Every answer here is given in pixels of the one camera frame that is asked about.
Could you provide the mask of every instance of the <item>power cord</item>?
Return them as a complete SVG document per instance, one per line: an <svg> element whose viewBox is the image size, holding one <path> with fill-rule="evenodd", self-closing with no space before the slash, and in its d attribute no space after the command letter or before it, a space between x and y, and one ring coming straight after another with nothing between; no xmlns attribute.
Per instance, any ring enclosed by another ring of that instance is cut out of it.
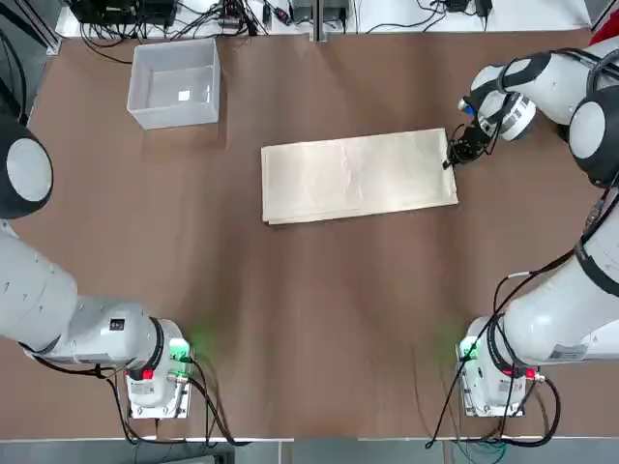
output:
<svg viewBox="0 0 619 464"><path fill-rule="evenodd" d="M23 65L21 63L21 60L19 59L19 55L15 51L15 47L13 46L13 43L9 40L9 38L7 37L7 35L4 33L2 29L0 29L0 40L2 41L2 45L5 47L5 50L8 49L11 52L11 55L13 55L15 65L17 66L17 71L19 73L19 86L21 87L21 108L19 109L19 116L17 119L19 120L21 124L25 126L25 124L28 121L28 116L26 115L26 104L27 104L27 99L28 99L28 90L26 86L26 73L23 70ZM9 61L9 67L10 67L11 58L9 57L8 53L7 53L7 60ZM12 68L9 68L9 69L10 69L10 73L12 76L11 82L13 82L13 69Z"/></svg>

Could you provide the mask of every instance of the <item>green indicator light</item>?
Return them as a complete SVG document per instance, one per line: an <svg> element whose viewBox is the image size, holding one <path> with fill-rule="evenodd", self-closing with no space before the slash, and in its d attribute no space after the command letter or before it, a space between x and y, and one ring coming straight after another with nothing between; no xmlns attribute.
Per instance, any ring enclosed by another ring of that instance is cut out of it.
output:
<svg viewBox="0 0 619 464"><path fill-rule="evenodd" d="M170 340L170 359L180 361L190 356L190 345L183 338L172 338Z"/></svg>

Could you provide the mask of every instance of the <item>power adapter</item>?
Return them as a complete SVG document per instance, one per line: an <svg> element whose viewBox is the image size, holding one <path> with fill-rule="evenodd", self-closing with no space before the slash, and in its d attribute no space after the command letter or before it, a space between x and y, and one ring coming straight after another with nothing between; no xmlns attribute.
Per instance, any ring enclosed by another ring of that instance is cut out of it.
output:
<svg viewBox="0 0 619 464"><path fill-rule="evenodd" d="M492 11L492 0L475 0L475 13L479 17L488 17Z"/></svg>
<svg viewBox="0 0 619 464"><path fill-rule="evenodd" d="M466 11L470 0L445 0L445 8L450 13L462 13Z"/></svg>

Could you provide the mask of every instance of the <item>folded cloth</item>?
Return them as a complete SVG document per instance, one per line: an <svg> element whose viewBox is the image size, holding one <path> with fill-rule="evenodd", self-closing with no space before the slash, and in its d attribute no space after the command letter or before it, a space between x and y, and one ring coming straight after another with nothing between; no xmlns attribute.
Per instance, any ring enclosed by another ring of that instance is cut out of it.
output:
<svg viewBox="0 0 619 464"><path fill-rule="evenodd" d="M262 219L272 224L457 203L443 129L262 149Z"/></svg>

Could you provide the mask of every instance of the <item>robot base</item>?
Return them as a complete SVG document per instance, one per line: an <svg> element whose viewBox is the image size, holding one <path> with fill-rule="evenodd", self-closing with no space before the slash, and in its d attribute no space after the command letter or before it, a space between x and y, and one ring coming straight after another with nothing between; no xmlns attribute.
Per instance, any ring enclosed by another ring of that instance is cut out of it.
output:
<svg viewBox="0 0 619 464"><path fill-rule="evenodd" d="M471 349L476 336L467 336L456 347L457 368L460 368L462 359ZM471 353L472 359L464 365L460 377L460 393L467 417L474 418L502 418L505 415L505 403L509 394L512 379L499 372L493 364L485 362L482 350L484 346L480 340L478 347ZM524 396L525 379L514 379L511 404L507 415L511 417L517 410ZM520 409L517 417L524 416Z"/></svg>
<svg viewBox="0 0 619 464"><path fill-rule="evenodd" d="M163 352L151 379L134 380L129 376L127 390L134 419L184 419L189 414L190 364L180 362L190 356L189 343L172 321L160 319Z"/></svg>

